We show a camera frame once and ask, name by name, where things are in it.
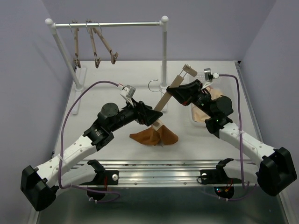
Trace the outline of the wooden hanger with beige cloth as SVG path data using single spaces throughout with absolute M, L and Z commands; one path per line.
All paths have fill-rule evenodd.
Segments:
M 100 28 L 100 30 L 98 30 L 97 28 L 92 28 L 93 32 L 100 38 L 100 40 L 102 41 L 103 45 L 105 46 L 105 48 L 107 49 L 107 51 L 109 52 L 110 56 L 111 56 L 111 64 L 115 64 L 119 53 L 118 52 L 113 52 L 110 44 L 108 43 L 108 41 L 104 38 L 103 34 L 102 34 L 102 30 Z

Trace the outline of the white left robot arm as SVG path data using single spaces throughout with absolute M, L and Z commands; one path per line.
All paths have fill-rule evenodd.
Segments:
M 64 187 L 62 176 L 79 161 L 109 144 L 114 138 L 114 131 L 132 121 L 150 126 L 162 115 L 162 112 L 142 101 L 126 103 L 121 110 L 115 103 L 104 104 L 91 127 L 63 150 L 62 155 L 57 155 L 35 168 L 29 165 L 22 170 L 22 193 L 36 211 L 44 210 L 54 202 L 57 191 Z

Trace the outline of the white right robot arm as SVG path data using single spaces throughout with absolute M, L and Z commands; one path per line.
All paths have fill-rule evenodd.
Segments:
M 166 91 L 181 105 L 193 104 L 208 115 L 205 124 L 209 133 L 237 148 L 240 156 L 246 155 L 251 159 L 251 163 L 244 163 L 242 159 L 221 160 L 215 169 L 201 172 L 202 184 L 225 184 L 230 180 L 240 180 L 254 183 L 266 194 L 276 196 L 297 180 L 291 153 L 286 148 L 276 149 L 262 143 L 229 118 L 233 113 L 230 98 L 221 95 L 213 99 L 199 80 L 168 87 Z

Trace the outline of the brown underwear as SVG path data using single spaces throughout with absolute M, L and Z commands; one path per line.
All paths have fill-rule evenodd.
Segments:
M 154 127 L 150 127 L 141 132 L 132 133 L 129 137 L 147 146 L 156 146 L 160 143 L 163 145 L 173 145 L 178 142 L 178 136 L 165 125 L 162 125 L 157 130 Z

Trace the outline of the beige underwear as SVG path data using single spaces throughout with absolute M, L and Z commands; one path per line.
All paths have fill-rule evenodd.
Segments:
M 204 89 L 205 95 L 203 102 L 209 102 L 211 100 L 217 99 L 223 95 L 222 91 L 219 88 L 208 86 Z M 196 105 L 191 103 L 191 120 L 192 122 L 197 123 L 197 126 L 204 126 L 205 120 L 209 119 L 208 116 L 204 111 L 199 109 Z

